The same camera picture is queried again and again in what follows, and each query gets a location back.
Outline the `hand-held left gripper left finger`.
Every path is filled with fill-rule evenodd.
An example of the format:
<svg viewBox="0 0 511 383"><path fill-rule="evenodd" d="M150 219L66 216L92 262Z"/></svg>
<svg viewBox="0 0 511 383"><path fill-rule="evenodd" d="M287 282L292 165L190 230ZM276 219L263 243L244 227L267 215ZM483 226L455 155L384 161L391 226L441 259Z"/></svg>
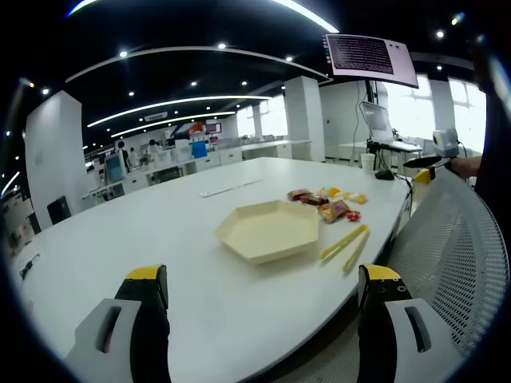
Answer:
<svg viewBox="0 0 511 383"><path fill-rule="evenodd" d="M75 329L65 363L81 382L170 382L169 335L166 266L137 268Z"/></svg>

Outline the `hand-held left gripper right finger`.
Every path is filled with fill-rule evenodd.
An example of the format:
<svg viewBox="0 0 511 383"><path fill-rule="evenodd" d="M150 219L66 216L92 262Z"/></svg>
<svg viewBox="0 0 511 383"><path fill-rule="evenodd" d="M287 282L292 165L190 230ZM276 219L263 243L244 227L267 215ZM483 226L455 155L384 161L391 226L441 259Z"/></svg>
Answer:
<svg viewBox="0 0 511 383"><path fill-rule="evenodd" d="M389 267L358 269L358 382L445 382L461 366L446 321Z"/></svg>

